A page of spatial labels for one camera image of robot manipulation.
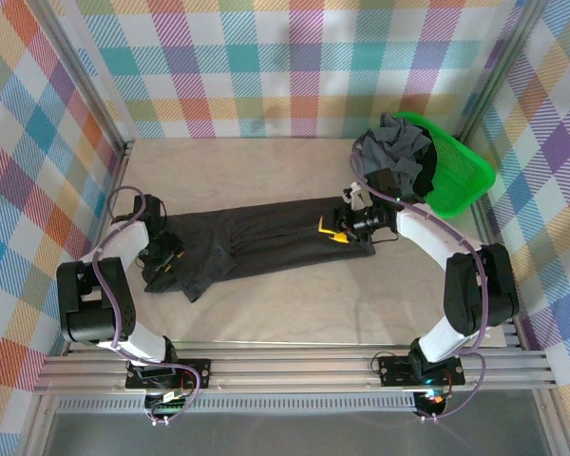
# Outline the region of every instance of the black cable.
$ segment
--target black cable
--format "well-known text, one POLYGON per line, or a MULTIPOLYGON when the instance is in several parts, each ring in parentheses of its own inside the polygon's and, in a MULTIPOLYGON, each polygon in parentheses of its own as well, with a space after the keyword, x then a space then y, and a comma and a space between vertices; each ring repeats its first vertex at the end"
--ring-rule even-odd
POLYGON ((381 244, 382 242, 394 242, 395 240, 399 240, 399 234, 396 233, 395 235, 396 235, 395 239, 376 240, 376 241, 372 241, 371 244, 376 245, 376 244, 381 244))
POLYGON ((370 369, 371 369, 371 371, 372 371, 373 373, 375 373, 375 374, 377 374, 377 375, 380 375, 380 372, 379 372, 378 370, 376 370, 376 369, 373 368, 373 362, 374 362, 374 361, 376 360, 376 358, 377 358, 380 354, 382 354, 382 353, 388 353, 390 356, 393 356, 393 357, 395 358, 395 360, 396 360, 399 364, 407 364, 407 365, 409 366, 409 362, 408 362, 408 361, 403 361, 403 360, 401 359, 401 356, 399 356, 399 355, 393 353, 392 351, 382 350, 382 351, 379 351, 377 354, 375 354, 375 355, 373 356, 373 358, 371 359, 371 361, 370 361, 370 369))
POLYGON ((162 228, 167 224, 167 208, 164 206, 164 201, 161 199, 162 210, 164 211, 164 216, 162 216, 162 228))

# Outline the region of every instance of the aluminum rail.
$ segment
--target aluminum rail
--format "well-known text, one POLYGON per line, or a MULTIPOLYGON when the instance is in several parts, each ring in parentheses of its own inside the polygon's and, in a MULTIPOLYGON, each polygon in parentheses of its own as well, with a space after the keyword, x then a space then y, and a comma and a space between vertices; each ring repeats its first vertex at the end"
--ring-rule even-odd
MULTIPOLYGON (((212 360, 210 387, 203 394, 422 391, 429 387, 383 388, 370 361, 380 351, 406 355, 392 346, 265 346, 216 344, 179 350, 185 358, 212 360)), ((552 389, 553 372, 543 351, 518 348, 483 349, 487 371, 483 390, 552 389)), ((480 374, 477 357, 462 358, 466 385, 472 390, 480 374)), ((36 385, 40 394, 139 394, 125 390, 125 361, 109 351, 72 348, 67 356, 50 357, 36 385)))

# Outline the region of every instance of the gray cloth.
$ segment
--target gray cloth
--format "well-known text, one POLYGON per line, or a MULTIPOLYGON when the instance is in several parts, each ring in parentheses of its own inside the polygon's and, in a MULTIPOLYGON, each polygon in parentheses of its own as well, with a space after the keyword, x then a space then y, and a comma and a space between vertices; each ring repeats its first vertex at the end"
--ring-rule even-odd
POLYGON ((362 143, 360 155, 364 172, 369 174, 388 168, 402 196, 410 195, 422 171, 416 159, 425 154, 431 140, 406 119, 383 115, 381 123, 383 126, 370 130, 362 143))

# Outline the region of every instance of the black pants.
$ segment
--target black pants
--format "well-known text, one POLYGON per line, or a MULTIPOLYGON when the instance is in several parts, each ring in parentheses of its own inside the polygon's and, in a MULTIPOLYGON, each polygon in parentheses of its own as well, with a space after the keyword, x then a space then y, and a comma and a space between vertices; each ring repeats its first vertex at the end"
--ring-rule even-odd
POLYGON ((145 290, 183 290, 194 302, 216 281, 375 255, 369 242, 344 244, 317 231, 321 216, 341 202, 304 199, 169 216, 165 230, 181 240, 184 255, 151 280, 144 271, 145 290))

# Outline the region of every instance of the black mounting plate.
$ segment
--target black mounting plate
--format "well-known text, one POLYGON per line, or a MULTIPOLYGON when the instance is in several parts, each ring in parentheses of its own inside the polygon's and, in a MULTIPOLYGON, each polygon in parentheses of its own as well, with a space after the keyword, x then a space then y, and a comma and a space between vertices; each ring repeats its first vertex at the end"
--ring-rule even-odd
POLYGON ((460 358, 450 358, 447 365, 429 372, 419 382, 412 374, 411 364, 407 356, 381 356, 378 358, 378 374, 383 387, 417 387, 431 385, 434 387, 446 387, 449 380, 445 375, 449 371, 452 377, 452 386, 465 384, 465 373, 460 358))
MULTIPOLYGON (((178 359, 177 363, 173 364, 182 364, 195 369, 200 375, 200 388, 202 390, 209 388, 209 377, 211 376, 210 359, 178 359)), ((193 387, 192 378, 188 375, 183 375, 181 369, 175 369, 174 373, 183 378, 185 389, 193 387)), ((126 390, 164 390, 164 388, 154 385, 149 379, 141 379, 139 376, 131 375, 131 372, 126 377, 124 388, 126 390)))

